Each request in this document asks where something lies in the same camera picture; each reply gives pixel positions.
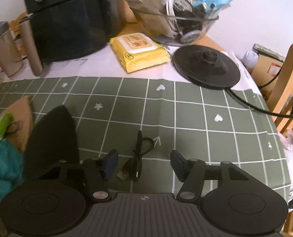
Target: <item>bowl rim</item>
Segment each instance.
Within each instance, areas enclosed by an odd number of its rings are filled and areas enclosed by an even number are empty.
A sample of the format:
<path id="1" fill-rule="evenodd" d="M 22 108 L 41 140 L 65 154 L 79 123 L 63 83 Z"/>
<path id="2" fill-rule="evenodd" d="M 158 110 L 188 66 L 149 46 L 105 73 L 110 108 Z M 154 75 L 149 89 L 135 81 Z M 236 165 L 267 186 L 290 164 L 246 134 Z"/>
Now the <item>bowl rim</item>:
<path id="1" fill-rule="evenodd" d="M 159 14 L 159 13 L 144 12 L 141 10 L 134 9 L 132 7 L 130 7 L 130 9 L 133 12 L 138 12 L 138 13 L 147 14 L 147 15 L 154 15 L 154 16 L 159 16 L 159 17 L 164 17 L 164 18 L 169 18 L 169 19 L 176 19 L 176 20 L 192 20 L 192 21 L 198 21 L 198 22 L 205 22 L 205 21 L 213 22 L 213 21 L 217 21 L 220 18 L 219 16 L 217 16 L 214 19 L 184 18 L 184 17 L 169 16 L 169 15 L 164 15 L 164 14 Z"/>

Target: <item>cardboard box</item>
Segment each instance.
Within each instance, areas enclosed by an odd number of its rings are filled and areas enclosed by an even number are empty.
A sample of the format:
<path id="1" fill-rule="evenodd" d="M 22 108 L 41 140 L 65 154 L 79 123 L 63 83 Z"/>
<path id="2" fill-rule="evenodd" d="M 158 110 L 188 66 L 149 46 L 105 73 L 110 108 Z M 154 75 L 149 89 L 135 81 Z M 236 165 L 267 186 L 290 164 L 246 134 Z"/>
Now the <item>cardboard box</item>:
<path id="1" fill-rule="evenodd" d="M 275 60 L 264 55 L 259 55 L 256 66 L 252 72 L 252 77 L 255 83 L 258 86 L 262 86 L 268 83 L 273 77 L 276 76 L 282 65 L 283 62 L 281 61 Z M 263 94 L 265 100 L 268 100 L 276 82 L 277 79 L 275 79 L 270 85 L 261 89 L 261 93 Z"/>

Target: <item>yellow package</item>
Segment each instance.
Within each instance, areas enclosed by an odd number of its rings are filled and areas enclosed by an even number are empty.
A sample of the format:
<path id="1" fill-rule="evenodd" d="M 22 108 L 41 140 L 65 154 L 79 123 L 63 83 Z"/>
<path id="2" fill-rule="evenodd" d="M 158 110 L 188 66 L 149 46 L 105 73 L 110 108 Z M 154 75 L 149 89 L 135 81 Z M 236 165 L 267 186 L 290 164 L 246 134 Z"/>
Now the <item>yellow package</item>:
<path id="1" fill-rule="evenodd" d="M 170 61 L 168 52 L 142 33 L 111 38 L 109 42 L 128 73 Z"/>

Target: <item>glass bowl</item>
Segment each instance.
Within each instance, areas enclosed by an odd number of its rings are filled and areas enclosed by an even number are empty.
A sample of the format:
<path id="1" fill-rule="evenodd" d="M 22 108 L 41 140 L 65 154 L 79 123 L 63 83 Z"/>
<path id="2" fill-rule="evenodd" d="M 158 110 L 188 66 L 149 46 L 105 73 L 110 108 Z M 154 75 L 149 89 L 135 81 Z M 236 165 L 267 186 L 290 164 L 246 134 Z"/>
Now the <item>glass bowl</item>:
<path id="1" fill-rule="evenodd" d="M 146 13 L 131 8 L 143 33 L 155 42 L 185 46 L 206 35 L 212 25 L 219 19 L 184 18 L 156 13 Z"/>

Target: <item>teal towel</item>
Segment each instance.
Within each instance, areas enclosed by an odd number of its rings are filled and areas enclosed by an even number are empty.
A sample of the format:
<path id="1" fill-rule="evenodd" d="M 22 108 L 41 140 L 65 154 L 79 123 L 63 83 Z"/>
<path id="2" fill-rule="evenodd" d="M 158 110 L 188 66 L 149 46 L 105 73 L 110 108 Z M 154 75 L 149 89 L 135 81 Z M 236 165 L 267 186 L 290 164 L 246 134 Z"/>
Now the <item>teal towel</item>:
<path id="1" fill-rule="evenodd" d="M 23 155 L 7 138 L 0 141 L 0 202 L 23 182 Z"/>

